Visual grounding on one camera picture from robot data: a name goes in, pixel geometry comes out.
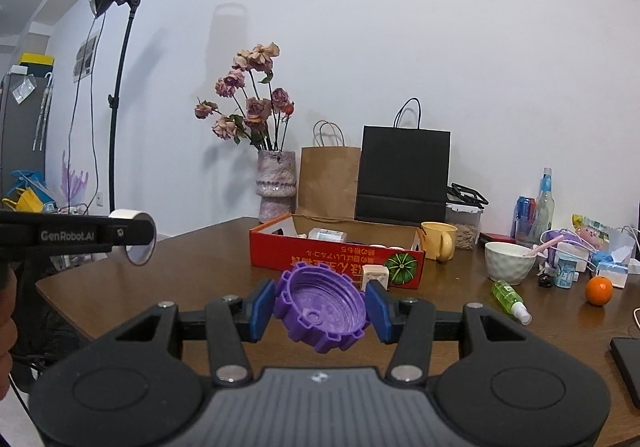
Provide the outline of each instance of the flower vase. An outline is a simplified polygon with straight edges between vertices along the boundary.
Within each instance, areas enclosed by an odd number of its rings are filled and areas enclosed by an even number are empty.
[[[296,195],[296,153],[294,151],[258,151],[255,193],[260,201],[260,223],[292,210]]]

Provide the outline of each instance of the pink spoon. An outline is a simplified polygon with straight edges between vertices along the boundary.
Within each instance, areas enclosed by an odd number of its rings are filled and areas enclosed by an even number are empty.
[[[558,243],[560,243],[560,241],[564,241],[564,236],[562,236],[562,234],[560,234],[558,237],[554,237],[553,239],[550,239],[549,241],[546,241],[545,243],[542,243],[542,245],[533,247],[531,250],[529,250],[529,252],[524,253],[524,256],[532,257],[534,255],[537,255],[539,252],[542,252],[543,250],[546,250],[549,247],[553,247],[557,245]]]

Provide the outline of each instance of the pumpkin illustration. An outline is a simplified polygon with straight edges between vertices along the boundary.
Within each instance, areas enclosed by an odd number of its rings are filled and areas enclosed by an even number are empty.
[[[411,254],[399,252],[386,261],[385,267],[389,269],[389,278],[392,283],[405,284],[414,278],[418,262]]]

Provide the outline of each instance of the white bowl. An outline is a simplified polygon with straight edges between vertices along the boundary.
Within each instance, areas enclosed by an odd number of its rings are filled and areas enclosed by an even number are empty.
[[[515,243],[491,241],[484,246],[486,270],[492,281],[506,281],[509,284],[520,284],[536,262],[533,257],[523,257],[531,249]]]

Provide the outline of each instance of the blue gripper pad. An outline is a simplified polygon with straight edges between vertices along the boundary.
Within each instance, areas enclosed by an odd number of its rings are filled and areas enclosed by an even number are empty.
[[[273,315],[276,303],[276,284],[270,281],[254,300],[254,308],[249,321],[249,333],[253,341],[259,341]]]
[[[364,296],[367,316],[369,317],[371,324],[373,324],[373,328],[376,329],[376,334],[378,334],[380,342],[390,344],[393,342],[393,326],[389,315],[388,302],[386,301],[385,296],[386,291],[382,294],[376,290],[373,281],[369,281],[369,283],[367,283]]]

